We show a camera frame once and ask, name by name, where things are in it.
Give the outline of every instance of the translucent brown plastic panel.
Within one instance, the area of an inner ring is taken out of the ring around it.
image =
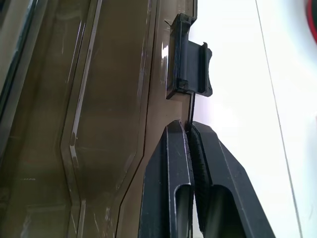
[[[189,95],[175,95],[167,100],[166,80],[168,67],[169,25],[178,13],[196,15],[195,0],[161,0],[158,2],[156,39],[151,69],[149,107],[147,114],[144,157],[120,206],[117,228],[118,238],[136,238],[140,219],[145,168],[152,156],[166,125],[175,119],[185,124],[190,109]]]
[[[0,167],[0,237],[65,237],[59,144],[88,0],[49,0]]]
[[[143,155],[151,9],[148,0],[97,1],[88,54],[78,61],[61,150],[73,204],[72,188],[80,196],[79,237],[113,237],[128,171]]]

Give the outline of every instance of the black plastic part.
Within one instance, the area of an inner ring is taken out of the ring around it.
[[[180,121],[164,130],[145,171],[139,238],[186,238],[192,225],[194,178]]]
[[[212,52],[207,43],[202,46],[188,40],[195,18],[180,13],[171,25],[166,98],[178,93],[212,95],[209,81],[209,61]]]
[[[204,236],[275,237],[246,171],[217,134],[209,126],[193,122],[189,146]]]

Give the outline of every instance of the red object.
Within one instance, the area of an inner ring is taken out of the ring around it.
[[[307,19],[308,19],[309,28],[311,29],[313,37],[314,37],[315,41],[317,42],[317,29],[316,29],[316,25],[315,25],[315,21],[314,21],[314,19],[317,18],[317,12],[316,11],[313,12],[313,10],[315,10],[315,8],[313,8],[313,2],[314,2],[314,4],[316,4],[316,0],[309,0],[308,1]]]

